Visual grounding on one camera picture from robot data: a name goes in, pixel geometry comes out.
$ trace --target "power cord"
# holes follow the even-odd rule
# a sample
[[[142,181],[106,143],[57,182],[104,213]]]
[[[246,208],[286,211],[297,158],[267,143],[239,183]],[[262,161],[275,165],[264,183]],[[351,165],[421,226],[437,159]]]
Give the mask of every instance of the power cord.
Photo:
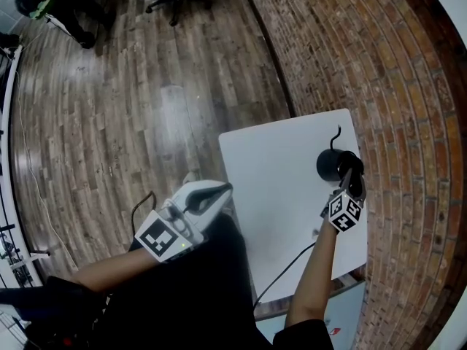
[[[133,207],[133,210],[131,210],[131,230],[133,231],[133,237],[136,235],[136,228],[134,227],[134,213],[151,196],[153,197],[153,210],[155,210],[158,200],[152,190],[142,200],[140,200],[135,207]]]
[[[255,310],[256,306],[259,304],[260,299],[261,299],[261,298],[266,294],[266,292],[269,290],[269,288],[271,288],[271,287],[275,284],[275,282],[276,282],[277,280],[279,280],[279,279],[282,277],[282,275],[284,275],[284,273],[286,273],[287,270],[288,270],[290,267],[292,267],[293,263],[295,263],[307,250],[311,249],[315,244],[316,244],[316,241],[315,241],[313,244],[308,245],[305,249],[303,249],[303,250],[295,257],[295,259],[294,259],[292,262],[290,262],[289,265],[288,265],[286,268],[284,268],[283,272],[281,272],[281,273],[278,275],[278,277],[276,277],[276,278],[272,281],[272,283],[270,283],[270,285],[268,285],[268,287],[264,289],[264,291],[259,295],[259,297],[256,298],[256,301],[255,301],[255,303],[253,304],[253,311]]]
[[[18,70],[16,71],[16,74],[18,76],[18,89],[19,89],[19,87],[20,87],[20,74],[18,73]],[[28,145],[26,143],[26,130],[25,130],[24,124],[23,124],[23,105],[21,104],[21,97],[19,97],[19,95],[18,95],[18,104],[19,104],[19,107],[20,107],[20,124],[21,124],[21,130],[23,131],[24,149],[26,151],[26,159],[27,159],[26,164],[28,165],[29,172],[31,172],[31,175],[34,178],[34,182],[36,183],[37,194],[39,195],[39,199],[40,199],[42,205],[44,206],[45,213],[47,214],[47,220],[49,221],[49,226],[52,229],[52,231],[54,232],[55,236],[57,236],[58,240],[60,241],[62,247],[65,249],[66,253],[68,254],[68,257],[69,257],[70,261],[72,262],[72,265],[74,266],[74,268],[76,270],[78,270],[78,266],[77,266],[76,262],[74,261],[74,259],[72,257],[72,254],[70,253],[70,251],[66,247],[64,241],[58,235],[57,231],[55,230],[55,228],[52,225],[52,220],[50,218],[49,209],[47,207],[47,204],[44,201],[44,198],[41,195],[41,190],[39,189],[39,182],[37,181],[37,177],[34,174],[34,172],[32,171],[31,153],[29,152],[29,148],[28,148]]]

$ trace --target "white railing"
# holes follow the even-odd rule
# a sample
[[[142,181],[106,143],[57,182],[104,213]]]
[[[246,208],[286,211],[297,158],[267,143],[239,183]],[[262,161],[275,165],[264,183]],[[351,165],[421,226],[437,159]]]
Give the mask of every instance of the white railing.
[[[0,136],[0,230],[2,230],[0,232],[0,252],[4,254],[4,259],[0,260],[0,276],[2,277],[0,287],[7,288],[18,287],[17,284],[12,284],[13,277],[17,281],[21,280],[18,281],[20,286],[25,286],[24,279],[27,279],[28,282],[26,286],[38,287],[42,285],[39,274],[32,263],[34,256],[29,252],[21,233],[9,170],[10,107],[22,49],[21,45],[16,49],[9,71],[4,75],[8,77],[8,80],[3,108],[0,111],[0,131],[2,131]],[[9,268],[5,268],[5,260],[8,262]]]

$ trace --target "wooden floor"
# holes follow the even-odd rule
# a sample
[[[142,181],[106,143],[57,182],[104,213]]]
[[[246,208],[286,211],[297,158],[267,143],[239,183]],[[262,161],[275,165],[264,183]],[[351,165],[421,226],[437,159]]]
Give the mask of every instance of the wooden floor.
[[[20,105],[40,194],[78,267],[127,250],[131,209],[150,190],[161,203],[189,171],[225,179],[220,133],[288,117],[246,0],[187,4],[175,28],[168,9],[148,15],[146,4],[109,0],[115,26],[100,28],[92,50],[44,23],[22,29],[12,175],[29,242],[53,251],[46,274],[66,277],[73,265],[28,169]]]

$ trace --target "brick wall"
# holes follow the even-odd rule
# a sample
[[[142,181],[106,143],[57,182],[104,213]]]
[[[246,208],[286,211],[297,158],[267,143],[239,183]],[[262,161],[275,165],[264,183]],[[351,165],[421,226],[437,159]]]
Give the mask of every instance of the brick wall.
[[[22,16],[17,12],[15,0],[0,0],[0,31],[8,33]]]
[[[368,188],[356,346],[426,347],[428,328],[449,317],[467,282],[459,75],[467,66],[452,61],[455,32],[448,19],[433,28],[427,0],[253,1],[297,115],[352,113]]]

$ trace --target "cable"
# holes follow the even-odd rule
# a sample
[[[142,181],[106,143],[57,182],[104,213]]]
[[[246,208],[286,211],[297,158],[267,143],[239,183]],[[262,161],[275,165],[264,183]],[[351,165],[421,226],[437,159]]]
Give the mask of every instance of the cable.
[[[45,26],[42,28],[41,32],[39,32],[39,33],[37,34],[37,36],[36,36],[34,39],[32,39],[32,40],[29,42],[29,44],[26,45],[26,46],[23,48],[23,50],[21,50],[21,52],[23,53],[27,48],[29,48],[29,47],[31,46],[31,44],[33,43],[33,41],[36,40],[39,36],[41,36],[41,35],[44,33],[44,31],[45,31]]]
[[[336,140],[340,135],[341,135],[341,126],[338,125],[339,127],[339,131],[337,132],[337,135],[335,135],[332,139],[331,139],[331,150],[334,151],[334,148],[333,148],[333,143],[334,143],[334,140]]]
[[[134,227],[134,213],[151,196],[153,197],[153,210],[155,210],[158,200],[152,190],[142,200],[140,200],[135,207],[133,207],[133,210],[131,210],[131,230],[133,231],[133,237],[136,235],[136,229]]]
[[[18,87],[20,86],[20,74],[18,73],[18,71],[16,71],[16,74],[18,76]],[[24,129],[24,124],[23,124],[23,105],[21,104],[21,97],[19,97],[18,95],[18,104],[19,104],[19,107],[20,107],[20,124],[21,124],[21,130],[23,131],[23,143],[24,143],[24,149],[26,150],[26,164],[28,165],[28,169],[29,171],[31,172],[31,175],[32,177],[34,178],[34,181],[36,183],[36,189],[37,189],[37,194],[39,195],[39,199],[40,201],[42,202],[42,205],[44,206],[44,209],[45,209],[45,213],[47,214],[47,219],[49,221],[49,226],[50,228],[52,229],[52,231],[54,232],[54,234],[57,236],[58,240],[60,241],[62,247],[65,249],[66,253],[68,254],[69,256],[69,259],[71,260],[74,268],[76,270],[78,270],[78,266],[76,264],[76,262],[74,261],[73,257],[72,257],[72,254],[70,253],[70,251],[68,250],[68,248],[66,247],[65,243],[63,242],[63,240],[61,239],[61,237],[58,235],[57,231],[55,230],[55,228],[53,227],[52,225],[52,220],[50,218],[50,212],[49,212],[49,209],[47,207],[47,204],[45,203],[44,201],[44,198],[42,198],[41,196],[41,191],[39,189],[39,182],[37,181],[37,178],[36,178],[36,175],[34,174],[34,172],[32,171],[32,163],[31,163],[31,153],[29,152],[29,148],[28,148],[28,145],[26,143],[26,131]]]
[[[282,277],[282,275],[284,275],[284,273],[286,273],[287,270],[288,270],[290,267],[292,267],[293,263],[295,263],[295,262],[304,254],[304,252],[306,252],[308,249],[311,249],[315,244],[316,244],[316,241],[315,241],[313,244],[308,245],[305,249],[303,249],[303,250],[295,257],[295,259],[294,259],[292,262],[290,262],[289,265],[288,265],[286,268],[284,268],[283,272],[281,272],[281,273],[278,275],[278,277],[276,277],[276,278],[272,281],[272,283],[270,283],[270,285],[268,285],[268,287],[264,289],[264,291],[259,295],[259,297],[256,298],[256,301],[255,301],[255,303],[253,304],[253,311],[255,310],[256,306],[259,304],[260,299],[261,299],[261,298],[266,294],[266,292],[269,290],[269,288],[272,287],[272,286],[274,285],[274,283],[275,283],[277,280],[279,280],[279,279]]]

